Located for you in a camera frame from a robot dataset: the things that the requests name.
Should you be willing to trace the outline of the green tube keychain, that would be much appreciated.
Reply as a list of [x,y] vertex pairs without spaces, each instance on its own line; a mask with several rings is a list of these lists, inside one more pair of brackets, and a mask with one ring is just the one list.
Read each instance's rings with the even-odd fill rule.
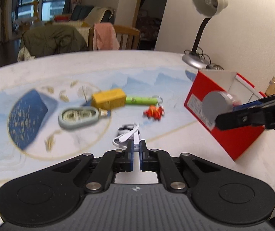
[[151,97],[138,97],[138,96],[127,96],[125,100],[126,105],[160,105],[163,99],[160,96]]

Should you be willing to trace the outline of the red open cardboard box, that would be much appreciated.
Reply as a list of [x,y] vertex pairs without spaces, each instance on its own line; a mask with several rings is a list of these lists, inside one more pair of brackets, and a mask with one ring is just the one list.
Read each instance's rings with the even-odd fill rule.
[[263,97],[235,71],[204,69],[196,74],[184,106],[236,160],[265,130],[248,114]]

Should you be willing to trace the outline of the silver purple cylinder toy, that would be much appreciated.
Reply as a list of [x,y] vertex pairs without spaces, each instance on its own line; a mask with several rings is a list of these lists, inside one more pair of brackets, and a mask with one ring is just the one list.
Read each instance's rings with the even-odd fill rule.
[[209,123],[214,124],[218,115],[232,112],[241,100],[225,91],[211,91],[202,100],[202,111]]

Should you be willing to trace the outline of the olive green jacket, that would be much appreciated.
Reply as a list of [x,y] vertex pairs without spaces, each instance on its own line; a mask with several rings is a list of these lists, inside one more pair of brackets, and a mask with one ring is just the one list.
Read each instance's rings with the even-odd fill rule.
[[88,45],[76,28],[51,24],[32,28],[22,35],[18,60],[83,51],[88,51]]

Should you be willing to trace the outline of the white desk lamp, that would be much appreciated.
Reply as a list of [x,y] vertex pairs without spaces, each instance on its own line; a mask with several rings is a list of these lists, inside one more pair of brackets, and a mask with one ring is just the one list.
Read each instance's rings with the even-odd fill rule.
[[206,69],[210,65],[211,59],[206,62],[202,60],[203,54],[198,54],[200,40],[209,21],[216,15],[220,14],[229,5],[228,0],[192,0],[196,11],[201,14],[204,19],[200,24],[195,41],[191,50],[186,51],[182,56],[183,62],[196,69]]

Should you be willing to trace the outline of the wooden chair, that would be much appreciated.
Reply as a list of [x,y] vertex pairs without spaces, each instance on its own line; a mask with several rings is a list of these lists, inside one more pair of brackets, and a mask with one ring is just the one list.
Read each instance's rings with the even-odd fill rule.
[[[140,43],[140,31],[133,27],[113,24],[116,36],[120,45],[119,50],[135,50],[138,49]],[[90,28],[88,34],[88,49],[94,51],[93,48],[94,26]]]

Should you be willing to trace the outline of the grey oval tin case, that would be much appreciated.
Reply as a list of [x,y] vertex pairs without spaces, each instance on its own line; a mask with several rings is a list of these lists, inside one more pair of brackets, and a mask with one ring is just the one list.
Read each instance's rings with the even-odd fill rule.
[[110,115],[109,110],[92,106],[70,107],[59,114],[58,123],[63,129],[74,130],[93,125],[101,118],[108,118]]

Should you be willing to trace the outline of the sofa with blankets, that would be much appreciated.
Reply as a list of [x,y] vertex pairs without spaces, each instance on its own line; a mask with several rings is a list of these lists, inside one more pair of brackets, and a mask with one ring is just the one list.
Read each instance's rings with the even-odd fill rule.
[[71,14],[62,14],[54,17],[53,24],[72,26],[88,42],[88,34],[91,27],[96,23],[114,24],[114,10],[109,7],[88,5],[76,5]]

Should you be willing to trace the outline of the pink cloth on chair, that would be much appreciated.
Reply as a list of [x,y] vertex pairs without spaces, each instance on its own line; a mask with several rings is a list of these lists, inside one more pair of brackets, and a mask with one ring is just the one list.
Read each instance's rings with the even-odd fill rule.
[[120,45],[111,23],[96,23],[93,36],[94,51],[119,50]]

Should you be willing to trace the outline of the yellow rectangular box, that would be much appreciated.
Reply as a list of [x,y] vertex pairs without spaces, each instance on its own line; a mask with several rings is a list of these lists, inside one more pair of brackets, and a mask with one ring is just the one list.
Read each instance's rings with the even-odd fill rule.
[[126,94],[121,88],[100,91],[91,96],[91,106],[97,109],[113,110],[123,107],[125,102]]

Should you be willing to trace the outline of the orange toy figure keychain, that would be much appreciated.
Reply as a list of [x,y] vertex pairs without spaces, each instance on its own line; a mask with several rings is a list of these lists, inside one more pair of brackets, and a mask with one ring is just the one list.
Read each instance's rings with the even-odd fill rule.
[[162,116],[165,115],[164,108],[161,106],[151,105],[148,110],[143,112],[143,116],[160,121]]

